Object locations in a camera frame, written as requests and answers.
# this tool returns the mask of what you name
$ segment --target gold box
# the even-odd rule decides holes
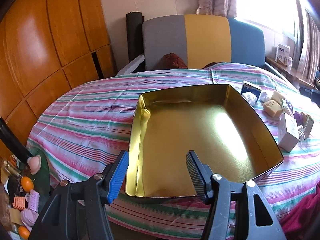
[[[132,122],[126,194],[142,203],[195,196],[189,150],[213,173],[241,183],[283,162],[268,128],[232,86],[147,92],[139,96]]]

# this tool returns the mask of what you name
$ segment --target couch backrest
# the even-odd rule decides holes
[[[175,53],[188,68],[211,62],[257,67],[265,63],[263,32],[233,18],[210,15],[170,15],[142,25],[146,70],[162,69],[162,57]]]

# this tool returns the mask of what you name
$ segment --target striped tablecloth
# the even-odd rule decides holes
[[[296,111],[315,120],[311,135],[290,152],[284,163],[258,185],[279,219],[283,218],[320,181],[320,109],[271,73],[247,65],[220,63],[207,70],[161,70],[132,73],[83,84],[57,99],[39,118],[28,140],[28,148],[42,150],[48,159],[51,182],[77,182],[101,172],[128,149],[133,113],[141,93],[198,84],[231,84],[237,91],[247,80],[264,90],[287,95]],[[270,118],[260,101],[255,111],[277,140],[278,120]],[[234,229],[230,213],[228,237]],[[137,204],[122,190],[107,206],[109,220],[124,227],[166,239],[200,238],[208,206],[200,201],[175,204]]]

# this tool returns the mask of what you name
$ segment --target window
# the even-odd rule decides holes
[[[237,18],[294,37],[295,0],[237,0]]]

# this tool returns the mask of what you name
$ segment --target blue cushion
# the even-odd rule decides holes
[[[231,62],[263,67],[265,64],[264,36],[261,29],[228,18],[231,35]]]

